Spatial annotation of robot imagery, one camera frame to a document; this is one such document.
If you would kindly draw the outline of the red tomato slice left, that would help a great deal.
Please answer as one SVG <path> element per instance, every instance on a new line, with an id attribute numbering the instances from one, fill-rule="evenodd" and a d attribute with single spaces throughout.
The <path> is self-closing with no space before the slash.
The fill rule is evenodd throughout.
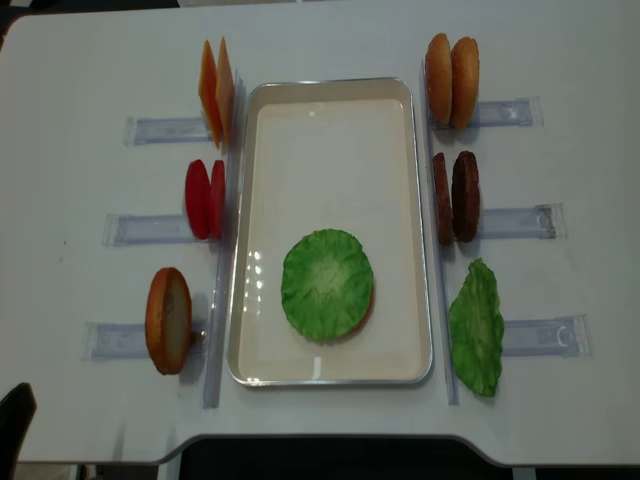
<path id="1" fill-rule="evenodd" d="M 185 210 L 193 235 L 200 240 L 209 238 L 208 198 L 210 181 L 204 163 L 197 159 L 187 169 L 185 179 Z"/>

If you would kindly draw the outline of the bun half far right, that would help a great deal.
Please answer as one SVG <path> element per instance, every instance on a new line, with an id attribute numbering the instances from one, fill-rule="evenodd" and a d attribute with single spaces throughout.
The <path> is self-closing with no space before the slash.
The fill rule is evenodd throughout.
<path id="1" fill-rule="evenodd" d="M 479 88 L 479 50 L 475 39 L 461 38 L 451 51 L 452 110 L 450 124 L 464 129 L 470 123 Z"/>

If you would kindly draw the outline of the brown meat patty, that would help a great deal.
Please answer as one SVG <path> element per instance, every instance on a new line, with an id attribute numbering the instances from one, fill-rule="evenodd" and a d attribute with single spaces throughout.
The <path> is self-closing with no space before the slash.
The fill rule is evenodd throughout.
<path id="1" fill-rule="evenodd" d="M 476 158 L 470 151 L 462 151 L 455 161 L 451 195 L 455 236 L 471 242 L 480 217 L 480 189 Z"/>
<path id="2" fill-rule="evenodd" d="M 432 158 L 432 169 L 436 193 L 436 206 L 438 217 L 438 238 L 443 246 L 453 243 L 454 230 L 451 201 L 449 195 L 449 182 L 446 171 L 445 157 L 442 152 Z"/>

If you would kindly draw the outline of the clear holder for lettuce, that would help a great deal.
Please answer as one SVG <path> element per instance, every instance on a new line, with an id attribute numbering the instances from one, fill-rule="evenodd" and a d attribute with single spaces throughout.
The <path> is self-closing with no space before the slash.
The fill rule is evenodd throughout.
<path id="1" fill-rule="evenodd" d="M 551 319 L 508 320 L 504 357 L 590 356 L 591 337 L 585 315 Z"/>

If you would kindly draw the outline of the bun half standing left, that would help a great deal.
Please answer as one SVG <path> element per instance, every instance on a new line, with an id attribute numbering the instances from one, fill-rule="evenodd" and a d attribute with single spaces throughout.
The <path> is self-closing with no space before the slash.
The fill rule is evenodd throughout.
<path id="1" fill-rule="evenodd" d="M 191 345 L 192 300 L 182 273 L 165 267 L 154 275 L 147 297 L 145 340 L 162 375 L 181 372 Z"/>

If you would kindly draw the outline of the clear holder for right buns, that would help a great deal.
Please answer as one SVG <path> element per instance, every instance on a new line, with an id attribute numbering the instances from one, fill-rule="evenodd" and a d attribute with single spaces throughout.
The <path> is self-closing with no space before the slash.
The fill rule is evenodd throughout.
<path id="1" fill-rule="evenodd" d="M 507 127 L 544 125 L 543 112 L 538 96 L 522 97 L 509 101 L 481 101 L 474 111 L 473 127 Z"/>

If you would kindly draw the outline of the cream metal tray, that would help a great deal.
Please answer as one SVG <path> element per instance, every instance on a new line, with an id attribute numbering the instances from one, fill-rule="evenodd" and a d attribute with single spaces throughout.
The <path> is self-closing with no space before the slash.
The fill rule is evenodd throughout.
<path id="1" fill-rule="evenodd" d="M 414 101 L 393 77 L 264 84 L 248 100 L 226 357 L 246 387 L 410 384 L 432 365 Z M 281 305 L 283 260 L 321 229 L 354 235 L 375 285 L 370 318 L 328 343 Z"/>

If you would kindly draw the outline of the clear holder for tomato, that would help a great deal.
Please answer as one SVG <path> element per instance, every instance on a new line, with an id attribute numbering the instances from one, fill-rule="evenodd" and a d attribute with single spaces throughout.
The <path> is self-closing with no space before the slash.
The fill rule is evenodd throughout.
<path id="1" fill-rule="evenodd" d="M 182 215 L 108 214 L 102 237 L 104 246 L 113 247 L 193 243 L 196 241 L 187 220 Z"/>

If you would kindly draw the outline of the clear holder for left bun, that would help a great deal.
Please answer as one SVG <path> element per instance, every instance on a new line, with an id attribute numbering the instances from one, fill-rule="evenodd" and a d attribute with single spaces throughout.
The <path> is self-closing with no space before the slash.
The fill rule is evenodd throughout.
<path id="1" fill-rule="evenodd" d="M 83 361 L 149 360 L 143 324 L 86 323 Z"/>

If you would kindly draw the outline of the clear holder for patties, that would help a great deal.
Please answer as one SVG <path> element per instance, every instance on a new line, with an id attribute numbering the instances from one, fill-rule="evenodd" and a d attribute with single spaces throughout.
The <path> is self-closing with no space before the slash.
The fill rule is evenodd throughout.
<path id="1" fill-rule="evenodd" d="M 564 239 L 567 231 L 561 203 L 526 208 L 485 209 L 479 239 Z"/>

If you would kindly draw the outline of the clear rail strip left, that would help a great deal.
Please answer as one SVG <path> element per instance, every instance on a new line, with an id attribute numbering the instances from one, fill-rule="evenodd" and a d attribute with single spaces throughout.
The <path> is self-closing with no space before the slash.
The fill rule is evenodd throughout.
<path id="1" fill-rule="evenodd" d="M 227 323 L 233 301 L 237 263 L 239 218 L 242 210 L 244 183 L 243 148 L 246 125 L 246 88 L 239 71 L 235 72 L 233 107 L 233 139 L 225 159 L 225 207 L 222 237 L 218 243 L 216 284 L 210 309 L 203 408 L 219 407 L 221 380 L 225 358 Z"/>

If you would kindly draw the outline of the bun half under lettuce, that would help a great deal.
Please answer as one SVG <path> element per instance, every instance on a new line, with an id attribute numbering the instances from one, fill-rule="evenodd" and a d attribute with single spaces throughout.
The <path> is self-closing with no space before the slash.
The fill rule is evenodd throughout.
<path id="1" fill-rule="evenodd" d="M 362 327 L 364 327 L 364 325 L 367 323 L 368 319 L 371 316 L 371 313 L 374 309 L 374 304 L 375 304 L 375 285 L 372 287 L 371 290 L 371 296 L 370 296 L 370 301 L 367 307 L 367 310 L 364 314 L 364 316 L 362 317 L 362 319 L 359 321 L 359 323 L 357 325 L 355 325 L 347 334 L 346 336 L 352 336 L 354 334 L 356 334 L 359 330 L 361 330 Z"/>

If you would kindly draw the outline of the standing green lettuce leaf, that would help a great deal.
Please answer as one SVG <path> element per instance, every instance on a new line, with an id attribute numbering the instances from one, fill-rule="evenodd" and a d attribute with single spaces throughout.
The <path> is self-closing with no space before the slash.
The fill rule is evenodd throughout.
<path id="1" fill-rule="evenodd" d="M 449 308 L 454 371 L 475 395 L 496 395 L 502 374 L 504 318 L 494 272 L 473 260 Z"/>

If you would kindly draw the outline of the red tomato slice right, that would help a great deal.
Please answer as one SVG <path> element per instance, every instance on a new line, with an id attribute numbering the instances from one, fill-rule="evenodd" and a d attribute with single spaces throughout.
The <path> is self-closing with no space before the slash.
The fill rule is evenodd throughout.
<path id="1" fill-rule="evenodd" d="M 225 195 L 226 185 L 224 161 L 216 160 L 212 168 L 209 198 L 209 226 L 211 236 L 215 239 L 220 239 L 222 237 Z"/>

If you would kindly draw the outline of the brown meat patty right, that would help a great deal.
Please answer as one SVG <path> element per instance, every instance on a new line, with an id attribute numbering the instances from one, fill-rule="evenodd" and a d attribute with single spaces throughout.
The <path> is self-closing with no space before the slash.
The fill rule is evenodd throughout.
<path id="1" fill-rule="evenodd" d="M 471 242 L 480 217 L 480 189 L 476 158 L 470 151 L 462 151 L 455 161 L 451 195 L 455 236 Z"/>

